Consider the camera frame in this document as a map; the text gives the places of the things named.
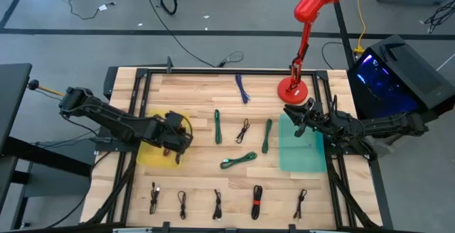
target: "yellow container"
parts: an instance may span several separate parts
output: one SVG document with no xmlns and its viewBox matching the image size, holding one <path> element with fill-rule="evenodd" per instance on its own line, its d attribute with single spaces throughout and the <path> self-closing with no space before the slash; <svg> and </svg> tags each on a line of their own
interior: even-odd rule
<svg viewBox="0 0 455 233">
<path fill-rule="evenodd" d="M 158 114 L 162 117 L 169 112 L 169 110 L 163 109 L 152 109 L 148 114 L 149 117 Z M 177 112 L 184 115 L 188 120 L 190 119 L 188 113 Z M 182 125 L 188 130 L 189 125 L 186 120 L 182 121 Z M 165 148 L 159 148 L 152 146 L 146 142 L 141 142 L 139 147 L 139 152 L 137 154 L 136 162 L 140 165 L 146 165 L 151 167 L 160 167 L 160 168 L 179 168 L 180 164 L 183 161 L 183 155 L 180 157 L 180 163 L 176 162 L 177 153 L 175 151 L 169 151 L 167 156 L 163 155 Z"/>
</svg>

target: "concrete floor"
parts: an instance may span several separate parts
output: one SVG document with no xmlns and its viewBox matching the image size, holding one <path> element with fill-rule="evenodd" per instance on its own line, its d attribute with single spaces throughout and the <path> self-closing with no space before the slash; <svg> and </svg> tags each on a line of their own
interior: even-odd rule
<svg viewBox="0 0 455 233">
<path fill-rule="evenodd" d="M 13 0 L 0 0 L 0 16 Z M 201 67 L 185 53 L 171 36 L 156 35 L 68 35 L 65 30 L 164 30 L 147 0 L 114 0 L 115 6 L 98 13 L 92 20 L 82 21 L 70 14 L 68 0 L 20 0 L 4 26 L 5 29 L 63 30 L 58 35 L 0 34 L 0 63 L 31 63 L 31 78 L 46 87 L 64 92 L 68 86 L 90 88 L 102 96 L 106 70 L 113 65 L 164 63 L 169 55 L 175 66 Z M 301 24 L 293 17 L 299 0 L 178 0 L 175 16 L 158 13 L 172 30 L 203 31 L 300 31 Z M 103 0 L 72 0 L 74 11 L 92 15 Z M 362 0 L 367 33 L 427 34 L 419 23 L 436 10 L 433 6 L 379 4 Z M 356 0 L 342 0 L 344 19 L 349 33 L 360 33 Z M 434 35 L 455 34 L 455 17 L 439 26 Z M 333 6 L 321 9 L 314 24 L 315 32 L 338 33 Z M 217 64 L 226 55 L 240 50 L 245 59 L 236 67 L 285 68 L 294 57 L 299 44 L 297 37 L 284 36 L 179 36 L 192 53 Z M 321 47 L 335 38 L 312 38 L 304 67 L 327 69 L 322 61 Z M 363 46 L 378 40 L 364 40 Z M 357 46 L 357 40 L 350 40 Z M 409 40 L 408 43 L 430 65 L 438 68 L 455 53 L 455 40 Z M 347 69 L 341 45 L 326 47 L 326 58 L 335 69 Z M 455 84 L 455 58 L 440 73 Z M 58 141 L 69 139 L 86 130 L 64 122 L 57 114 L 55 100 L 35 92 L 26 92 L 11 133 L 24 141 Z M 455 200 L 450 191 L 455 187 L 453 175 L 455 154 L 450 137 L 454 113 L 434 122 L 432 131 L 417 140 L 402 144 L 396 153 L 380 159 L 395 229 L 421 232 L 450 232 L 455 227 Z M 89 120 L 78 120 L 96 127 Z M 44 227 L 59 220 L 79 201 L 80 196 L 35 197 L 30 200 L 25 221 Z M 40 211 L 51 211 L 46 217 Z M 4 209 L 0 222 L 12 211 Z M 80 209 L 64 222 L 76 224 Z M 0 230 L 8 229 L 0 223 Z"/>
</svg>

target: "wooden table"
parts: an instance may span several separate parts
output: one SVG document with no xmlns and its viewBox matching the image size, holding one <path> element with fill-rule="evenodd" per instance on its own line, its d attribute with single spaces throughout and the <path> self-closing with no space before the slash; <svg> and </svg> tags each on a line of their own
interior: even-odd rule
<svg viewBox="0 0 455 233">
<path fill-rule="evenodd" d="M 110 104 L 128 110 L 132 93 L 135 67 L 121 67 L 117 73 Z M 207 228 L 260 228 L 287 229 L 295 224 L 297 229 L 335 229 L 331 194 L 327 173 L 293 173 L 279 169 L 278 118 L 283 114 L 284 103 L 277 96 L 281 75 L 243 75 L 245 90 L 251 96 L 243 104 L 234 75 L 214 74 L 153 74 L 147 110 L 172 109 L 186 112 L 194 130 L 194 140 L 186 151 L 180 169 L 150 168 L 137 165 L 127 226 L 161 227 L 170 222 L 171 227 Z M 355 116 L 355 108 L 348 78 L 344 70 L 329 70 L 332 95 L 338 95 L 338 109 Z M 314 97 L 310 77 L 302 77 L 308 85 L 308 97 Z M 325 97 L 323 85 L 319 85 Z M 139 111 L 137 102 L 135 111 Z M 213 113 L 220 110 L 223 143 L 216 145 Z M 241 145 L 235 137 L 248 118 L 251 127 Z M 274 122 L 269 136 L 269 152 L 261 153 L 265 122 Z M 224 158 L 239 158 L 249 151 L 258 157 L 227 170 L 220 169 Z M 118 153 L 111 153 L 94 170 L 92 185 L 85 199 L 81 221 L 94 215 L 109 195 L 117 166 Z M 368 162 L 361 156 L 345 156 L 350 191 L 370 219 L 381 224 L 378 201 L 373 187 Z M 154 215 L 149 215 L 151 183 L 161 187 L 159 204 Z M 252 190 L 255 185 L 264 188 L 261 214 L 252 220 Z M 292 219 L 300 190 L 308 190 L 302 204 L 301 222 Z M 215 208 L 214 189 L 222 193 L 223 218 L 212 221 Z M 187 193 L 186 220 L 179 216 L 180 203 L 177 192 Z M 340 205 L 343 223 L 347 225 L 346 206 L 341 194 Z M 115 221 L 118 221 L 123 194 L 117 201 Z"/>
</svg>

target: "lamp base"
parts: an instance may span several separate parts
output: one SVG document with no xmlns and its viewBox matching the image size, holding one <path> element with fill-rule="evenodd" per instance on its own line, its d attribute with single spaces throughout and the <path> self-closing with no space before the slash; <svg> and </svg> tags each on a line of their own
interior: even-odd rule
<svg viewBox="0 0 455 233">
<path fill-rule="evenodd" d="M 292 78 L 287 77 L 279 83 L 278 96 L 287 104 L 300 104 L 304 102 L 306 96 L 308 95 L 308 87 L 303 81 L 300 81 L 296 88 L 288 90 L 291 81 Z"/>
</svg>

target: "blue cable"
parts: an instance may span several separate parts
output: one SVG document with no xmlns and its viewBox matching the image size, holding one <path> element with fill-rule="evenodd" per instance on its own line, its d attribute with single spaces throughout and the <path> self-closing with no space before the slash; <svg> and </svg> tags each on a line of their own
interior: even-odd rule
<svg viewBox="0 0 455 233">
<path fill-rule="evenodd" d="M 235 75 L 235 81 L 237 83 L 237 86 L 239 87 L 239 90 L 240 90 L 240 94 L 242 95 L 242 100 L 243 100 L 243 103 L 246 104 L 248 103 L 248 101 L 250 100 L 250 96 L 245 92 L 245 90 L 243 89 L 243 85 L 242 85 L 242 75 L 241 74 L 236 74 Z"/>
</svg>

